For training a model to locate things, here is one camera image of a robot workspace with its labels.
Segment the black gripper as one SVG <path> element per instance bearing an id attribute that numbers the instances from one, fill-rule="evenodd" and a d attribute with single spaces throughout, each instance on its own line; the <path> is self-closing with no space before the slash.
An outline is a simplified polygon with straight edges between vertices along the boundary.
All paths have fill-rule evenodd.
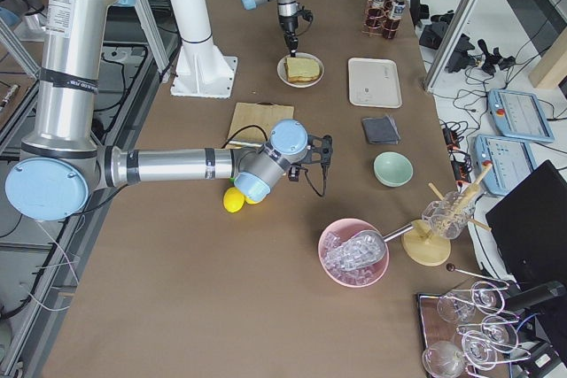
<path id="1" fill-rule="evenodd" d="M 301 166 L 297 166 L 297 165 L 291 166 L 288 173 L 287 173 L 289 181 L 299 182 L 299 179 L 300 179 L 300 176 L 301 176 L 301 171 L 302 171 Z"/>
<path id="2" fill-rule="evenodd" d="M 279 15 L 278 19 L 280 27 L 285 33 L 285 43 L 290 52 L 290 56 L 292 58 L 295 58 L 298 49 L 298 37 L 296 35 L 296 30 L 298 28 L 298 17 L 295 15 Z"/>

